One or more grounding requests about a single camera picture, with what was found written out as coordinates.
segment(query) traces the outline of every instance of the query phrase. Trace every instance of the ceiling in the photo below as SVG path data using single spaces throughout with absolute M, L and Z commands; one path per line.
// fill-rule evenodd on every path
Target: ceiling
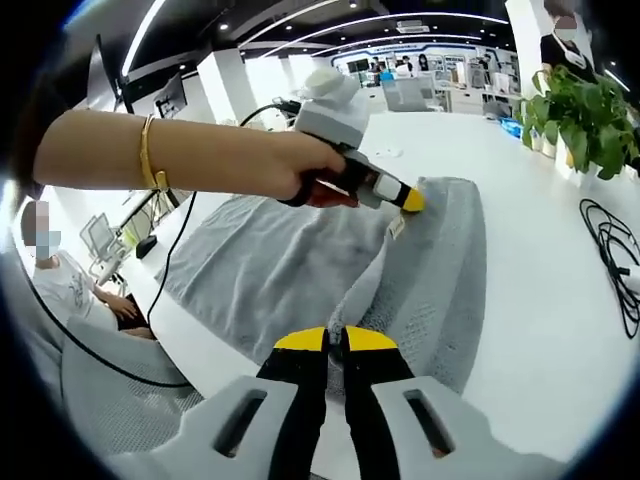
M 131 87 L 140 97 L 162 87 L 174 75 L 181 63 L 186 72 L 194 70 L 198 61 L 212 49 L 232 48 L 287 15 L 321 0 L 165 0 L 154 18 L 132 64 L 131 77 L 145 67 L 142 78 L 134 78 Z M 335 3 L 305 13 L 264 33 L 255 42 L 290 42 L 304 35 L 345 22 L 380 15 L 416 12 L 453 12 L 508 20 L 504 0 L 350 0 Z M 105 66 L 118 76 L 133 36 L 153 0 L 87 0 L 69 21 L 64 35 L 63 52 L 57 61 L 60 90 L 70 104 L 86 95 L 89 55 L 100 33 L 104 46 Z M 431 27 L 430 33 L 474 35 L 480 43 L 491 47 L 513 48 L 510 25 L 491 21 L 457 17 L 413 17 Z M 221 30 L 226 23 L 229 28 Z M 318 44 L 309 53 L 323 49 L 321 45 L 348 44 L 372 38 L 399 35 L 395 20 L 361 23 L 308 40 Z M 245 58 L 267 53 L 270 48 L 245 47 Z M 162 62 L 167 57 L 189 53 L 188 58 Z M 280 50 L 278 55 L 300 53 L 300 46 Z

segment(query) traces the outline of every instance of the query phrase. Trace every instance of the towel tag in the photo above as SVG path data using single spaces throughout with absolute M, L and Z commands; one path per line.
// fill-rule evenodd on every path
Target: towel tag
M 398 236 L 404 230 L 404 217 L 402 215 L 398 215 L 393 221 L 389 224 L 389 233 L 391 234 L 391 238 L 394 240 L 398 238 Z

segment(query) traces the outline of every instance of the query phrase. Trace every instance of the ceiling light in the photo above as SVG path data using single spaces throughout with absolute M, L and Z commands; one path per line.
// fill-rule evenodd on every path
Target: ceiling light
M 153 2 L 153 4 L 151 5 L 151 8 L 149 9 L 149 11 L 147 11 L 147 14 L 142 19 L 142 23 L 138 27 L 138 31 L 133 37 L 133 41 L 131 42 L 131 46 L 129 47 L 127 56 L 125 57 L 124 63 L 122 64 L 121 73 L 123 77 L 126 77 L 127 75 L 129 75 L 129 70 L 131 69 L 131 65 L 133 64 L 133 59 L 135 58 L 136 53 L 138 52 L 138 48 L 140 48 L 142 39 L 147 34 L 147 30 L 149 30 L 149 26 L 151 25 L 151 22 L 153 22 L 154 17 L 158 14 L 158 12 L 160 11 L 160 8 L 162 7 L 165 1 L 166 0 L 155 0 L 155 2 Z
M 458 40 L 482 40 L 480 37 L 474 37 L 471 35 L 449 35 L 449 34 L 434 34 L 434 33 L 418 33 L 415 35 L 394 35 L 392 37 L 370 38 L 369 40 L 361 40 L 359 42 L 348 43 L 346 45 L 341 45 L 339 47 L 327 48 L 320 52 L 314 53 L 313 56 L 315 57 L 316 55 L 322 55 L 323 53 L 332 52 L 334 50 L 338 50 L 339 48 L 353 47 L 356 45 L 364 45 L 372 42 L 385 42 L 387 40 L 400 40 L 400 39 L 408 40 L 410 38 L 431 38 L 431 37 L 455 38 Z
M 418 13 L 394 13 L 391 15 L 377 15 L 375 17 L 363 18 L 361 20 L 354 20 L 352 22 L 341 23 L 340 25 L 335 25 L 333 27 L 328 27 L 322 30 L 318 30 L 317 32 L 310 33 L 309 35 L 305 35 L 300 38 L 296 38 L 287 43 L 283 43 L 279 47 L 274 48 L 273 50 L 268 51 L 267 53 L 260 56 L 260 58 L 268 57 L 269 55 L 273 55 L 276 52 L 279 52 L 283 48 L 289 48 L 291 45 L 296 43 L 304 42 L 305 40 L 313 37 L 319 37 L 326 33 L 335 32 L 336 30 L 341 30 L 346 27 L 350 27 L 352 25 L 360 25 L 362 23 L 368 22 L 377 22 L 379 20 L 386 20 L 389 18 L 407 18 L 407 17 L 457 17 L 457 18 L 471 18 L 474 20 L 484 20 L 487 22 L 500 23 L 503 25 L 509 25 L 509 22 L 506 20 L 500 20 L 499 18 L 492 17 L 483 17 L 481 15 L 471 15 L 469 13 L 450 13 L 450 12 L 418 12 Z
M 278 25 L 282 25 L 283 23 L 288 22 L 289 20 L 299 17 L 300 15 L 304 15 L 305 13 L 311 12 L 313 10 L 316 10 L 318 8 L 322 8 L 325 7 L 327 5 L 331 5 L 332 3 L 336 3 L 339 0 L 325 0 L 324 2 L 320 2 L 320 3 L 316 3 L 315 5 L 311 5 L 307 8 L 303 8 L 302 10 L 297 11 L 296 13 L 292 13 L 291 15 L 288 15 L 286 17 L 284 17 L 281 20 L 278 20 L 277 22 L 273 22 L 271 25 L 269 25 L 268 27 L 263 28 L 262 30 L 260 30 L 258 33 L 256 33 L 255 35 L 247 38 L 244 42 L 242 42 L 240 45 L 238 45 L 238 48 L 242 48 L 244 47 L 247 43 L 254 41 L 256 38 L 260 37 L 261 35 L 264 35 L 265 33 L 267 33 L 269 30 L 272 30 L 274 28 L 276 28 Z
M 624 88 L 627 92 L 630 92 L 631 89 L 629 89 L 629 87 L 627 87 L 622 80 L 620 80 L 618 77 L 616 77 L 612 72 L 610 72 L 609 70 L 607 70 L 606 68 L 604 69 L 604 73 L 606 73 L 607 75 L 609 75 L 611 78 L 613 78 L 616 83 L 618 85 L 620 85 L 622 88 Z

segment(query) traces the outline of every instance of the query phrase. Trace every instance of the gold bracelet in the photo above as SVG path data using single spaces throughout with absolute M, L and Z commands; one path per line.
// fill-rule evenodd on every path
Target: gold bracelet
M 165 191 L 169 188 L 167 181 L 167 173 L 160 170 L 155 174 L 151 170 L 151 161 L 149 160 L 149 130 L 151 129 L 153 116 L 149 115 L 142 127 L 142 141 L 140 145 L 140 167 L 142 169 L 142 177 L 146 187 L 152 190 Z

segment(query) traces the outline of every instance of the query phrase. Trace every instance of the green leaves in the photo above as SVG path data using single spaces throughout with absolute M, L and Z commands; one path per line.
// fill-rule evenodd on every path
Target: green leaves
M 531 148 L 535 130 L 555 145 L 559 134 L 577 171 L 586 173 L 595 163 L 602 167 L 598 176 L 608 180 L 620 172 L 625 156 L 638 156 L 639 148 L 620 88 L 606 77 L 596 78 L 597 84 L 587 83 L 562 65 L 545 74 L 549 90 L 526 101 L 522 109 L 522 141 Z M 539 92 L 540 80 L 536 72 L 532 81 Z

